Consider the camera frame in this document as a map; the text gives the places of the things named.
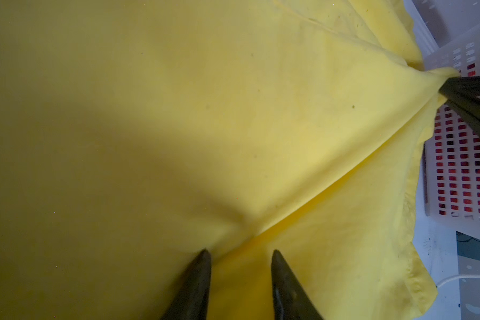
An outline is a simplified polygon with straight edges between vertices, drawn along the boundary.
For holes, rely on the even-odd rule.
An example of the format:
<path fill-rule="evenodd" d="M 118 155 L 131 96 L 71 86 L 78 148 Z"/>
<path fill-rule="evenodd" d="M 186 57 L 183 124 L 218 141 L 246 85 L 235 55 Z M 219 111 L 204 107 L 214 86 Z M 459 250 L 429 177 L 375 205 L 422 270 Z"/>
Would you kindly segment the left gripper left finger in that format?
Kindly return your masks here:
<path fill-rule="evenodd" d="M 189 264 L 183 285 L 161 316 L 166 320 L 205 320 L 211 285 L 211 254 L 202 250 Z"/>

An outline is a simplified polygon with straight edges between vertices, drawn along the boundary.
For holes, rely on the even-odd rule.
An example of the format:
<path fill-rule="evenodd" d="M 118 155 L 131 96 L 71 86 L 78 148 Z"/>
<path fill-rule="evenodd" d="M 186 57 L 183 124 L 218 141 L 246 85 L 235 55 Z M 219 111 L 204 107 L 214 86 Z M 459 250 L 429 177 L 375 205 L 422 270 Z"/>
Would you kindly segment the white plastic basket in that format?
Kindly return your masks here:
<path fill-rule="evenodd" d="M 480 24 L 425 58 L 428 69 L 452 67 L 480 76 Z M 447 105 L 425 144 L 425 210 L 433 221 L 480 239 L 480 137 Z"/>

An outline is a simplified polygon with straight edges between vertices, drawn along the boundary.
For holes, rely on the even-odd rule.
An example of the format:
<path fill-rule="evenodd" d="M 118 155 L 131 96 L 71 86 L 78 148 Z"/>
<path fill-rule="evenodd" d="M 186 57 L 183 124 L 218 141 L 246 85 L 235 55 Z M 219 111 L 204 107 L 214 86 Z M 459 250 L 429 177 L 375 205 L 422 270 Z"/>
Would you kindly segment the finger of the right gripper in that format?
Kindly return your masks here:
<path fill-rule="evenodd" d="M 439 89 L 452 108 L 480 137 L 480 76 L 449 78 Z"/>

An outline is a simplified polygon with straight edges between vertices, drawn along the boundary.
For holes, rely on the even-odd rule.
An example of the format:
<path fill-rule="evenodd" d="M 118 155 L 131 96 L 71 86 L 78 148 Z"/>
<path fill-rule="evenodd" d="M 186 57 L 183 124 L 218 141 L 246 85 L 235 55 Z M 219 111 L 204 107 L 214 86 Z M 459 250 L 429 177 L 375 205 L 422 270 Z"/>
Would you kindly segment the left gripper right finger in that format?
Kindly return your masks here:
<path fill-rule="evenodd" d="M 272 255 L 271 280 L 276 320 L 323 320 L 279 250 Z"/>

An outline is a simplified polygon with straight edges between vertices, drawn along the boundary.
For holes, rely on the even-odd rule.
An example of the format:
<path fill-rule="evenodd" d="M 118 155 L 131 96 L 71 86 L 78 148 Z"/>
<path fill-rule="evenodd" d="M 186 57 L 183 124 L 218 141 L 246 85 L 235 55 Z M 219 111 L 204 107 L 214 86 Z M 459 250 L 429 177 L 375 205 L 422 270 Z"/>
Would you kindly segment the yellow shorts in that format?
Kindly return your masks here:
<path fill-rule="evenodd" d="M 439 88 L 403 1 L 0 1 L 0 319 L 271 319 L 281 251 L 326 319 L 438 291 L 415 195 Z"/>

